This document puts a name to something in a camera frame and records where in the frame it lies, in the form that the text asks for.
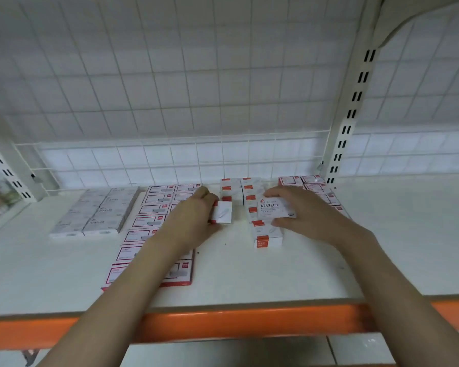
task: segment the person's right arm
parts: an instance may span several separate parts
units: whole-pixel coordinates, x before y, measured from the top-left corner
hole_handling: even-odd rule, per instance
[[[459,367],[459,332],[404,277],[372,232],[311,191],[277,186],[265,196],[285,198],[297,213],[296,219],[275,219],[273,225],[327,242],[343,255],[400,366]]]

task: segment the person's left arm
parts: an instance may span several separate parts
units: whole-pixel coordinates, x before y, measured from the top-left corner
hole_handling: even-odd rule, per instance
[[[180,202],[116,281],[49,351],[38,367],[119,366],[159,284],[178,258],[219,229],[208,224],[218,200],[206,187]]]

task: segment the orange shelf edge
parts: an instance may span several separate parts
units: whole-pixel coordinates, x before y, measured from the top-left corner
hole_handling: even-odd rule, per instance
[[[459,329],[459,300],[433,301],[432,304],[453,327]],[[0,318],[0,350],[50,348],[80,315],[38,314],[29,318]],[[142,318],[132,343],[374,331],[378,328],[367,304],[306,305],[149,313]]]

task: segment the person's right hand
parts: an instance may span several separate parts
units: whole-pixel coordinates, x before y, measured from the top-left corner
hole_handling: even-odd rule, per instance
[[[363,240],[373,237],[369,230],[342,215],[312,191],[279,185],[265,191],[264,196],[282,197],[296,211],[295,219],[274,219],[272,225],[276,227],[328,242],[338,249],[354,238]]]

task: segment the person's left hand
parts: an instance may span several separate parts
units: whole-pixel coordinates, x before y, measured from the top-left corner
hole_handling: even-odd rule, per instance
[[[212,205],[217,200],[218,196],[209,193],[206,187],[198,188],[167,216],[153,238],[170,242],[183,253],[196,248],[220,229],[219,224],[208,223]]]

